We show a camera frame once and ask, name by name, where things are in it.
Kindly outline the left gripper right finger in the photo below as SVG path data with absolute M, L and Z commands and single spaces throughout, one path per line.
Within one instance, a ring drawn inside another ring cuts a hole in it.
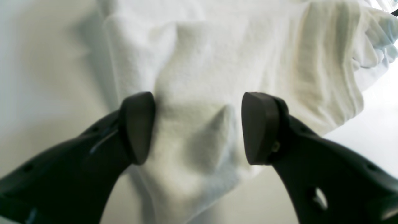
M 314 133 L 278 97 L 246 92 L 243 141 L 251 165 L 278 173 L 301 224 L 396 224 L 397 179 Z

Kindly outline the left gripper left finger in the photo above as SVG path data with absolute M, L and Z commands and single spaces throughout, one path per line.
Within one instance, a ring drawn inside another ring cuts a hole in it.
M 81 135 L 1 179 L 1 218 L 18 224 L 98 224 L 119 176 L 146 162 L 155 123 L 151 92 L 132 95 Z

